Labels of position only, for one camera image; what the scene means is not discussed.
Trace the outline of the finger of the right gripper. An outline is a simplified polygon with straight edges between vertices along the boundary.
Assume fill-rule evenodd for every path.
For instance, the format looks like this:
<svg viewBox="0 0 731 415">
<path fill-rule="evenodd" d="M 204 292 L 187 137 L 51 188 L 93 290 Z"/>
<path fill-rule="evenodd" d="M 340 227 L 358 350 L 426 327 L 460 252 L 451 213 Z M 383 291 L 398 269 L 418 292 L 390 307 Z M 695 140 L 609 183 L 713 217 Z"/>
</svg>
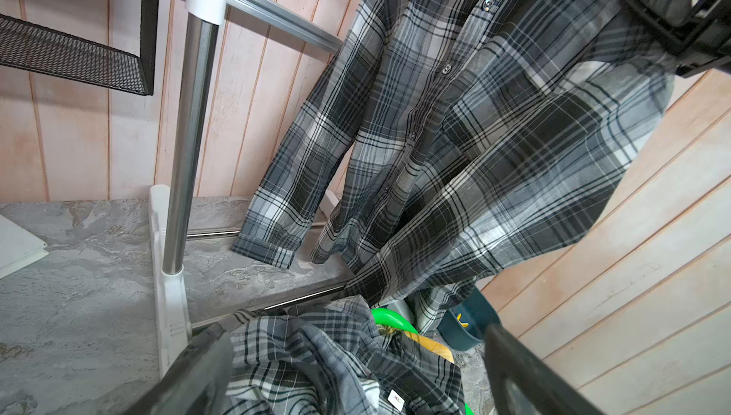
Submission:
<svg viewBox="0 0 731 415">
<path fill-rule="evenodd" d="M 730 72 L 730 0 L 621 0 L 678 60 L 677 76 Z"/>
</svg>

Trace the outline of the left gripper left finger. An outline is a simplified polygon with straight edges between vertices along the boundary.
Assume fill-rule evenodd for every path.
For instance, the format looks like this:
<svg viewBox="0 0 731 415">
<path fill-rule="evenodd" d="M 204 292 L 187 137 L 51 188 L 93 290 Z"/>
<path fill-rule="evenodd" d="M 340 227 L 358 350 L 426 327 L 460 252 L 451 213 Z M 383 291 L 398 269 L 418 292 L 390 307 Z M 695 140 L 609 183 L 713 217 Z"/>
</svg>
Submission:
<svg viewBox="0 0 731 415">
<path fill-rule="evenodd" d="M 221 325 L 213 324 L 192 339 L 161 382 L 124 412 L 221 414 L 232 365 L 230 333 Z"/>
</svg>

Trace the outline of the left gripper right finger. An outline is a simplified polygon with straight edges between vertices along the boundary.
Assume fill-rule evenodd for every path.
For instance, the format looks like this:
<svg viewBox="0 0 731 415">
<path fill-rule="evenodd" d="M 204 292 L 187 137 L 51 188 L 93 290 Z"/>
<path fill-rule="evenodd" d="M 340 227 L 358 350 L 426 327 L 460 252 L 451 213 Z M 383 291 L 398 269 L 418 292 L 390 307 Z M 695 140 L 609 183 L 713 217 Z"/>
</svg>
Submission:
<svg viewBox="0 0 731 415">
<path fill-rule="evenodd" d="M 495 409 L 504 414 L 599 414 L 502 325 L 485 329 L 485 369 Z"/>
</svg>

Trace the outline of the yellow plaid shirt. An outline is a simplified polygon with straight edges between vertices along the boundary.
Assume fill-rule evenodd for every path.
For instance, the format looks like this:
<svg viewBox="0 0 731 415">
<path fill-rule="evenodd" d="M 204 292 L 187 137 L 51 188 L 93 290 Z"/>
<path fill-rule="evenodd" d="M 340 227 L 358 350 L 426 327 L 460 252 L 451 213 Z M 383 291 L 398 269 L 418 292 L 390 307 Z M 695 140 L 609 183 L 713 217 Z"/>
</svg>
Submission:
<svg viewBox="0 0 731 415">
<path fill-rule="evenodd" d="M 454 356 L 452 351 L 445 345 L 436 342 L 432 339 L 426 338 L 424 336 L 421 336 L 417 333 L 405 331 L 401 329 L 396 329 L 395 327 L 387 327 L 387 326 L 381 326 L 378 325 L 377 329 L 381 335 L 393 335 L 395 333 L 403 333 L 407 338 L 412 340 L 413 342 L 419 344 L 426 350 L 431 351 L 432 353 L 442 357 L 443 359 L 449 361 L 449 363 L 455 363 Z"/>
</svg>

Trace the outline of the grey plaid shirt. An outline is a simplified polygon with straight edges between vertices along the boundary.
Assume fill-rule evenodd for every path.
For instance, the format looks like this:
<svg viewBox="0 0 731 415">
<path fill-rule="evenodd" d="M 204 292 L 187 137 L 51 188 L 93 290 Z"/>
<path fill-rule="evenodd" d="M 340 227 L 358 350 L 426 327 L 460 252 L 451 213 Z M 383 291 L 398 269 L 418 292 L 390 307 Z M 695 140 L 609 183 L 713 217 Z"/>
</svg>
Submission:
<svg viewBox="0 0 731 415">
<path fill-rule="evenodd" d="M 360 296 L 223 321 L 233 347 L 225 414 L 463 414 L 460 369 Z"/>
<path fill-rule="evenodd" d="M 475 281 L 580 241 L 664 116 L 674 60 L 620 0 L 361 0 L 233 250 L 311 260 L 430 333 Z"/>
</svg>

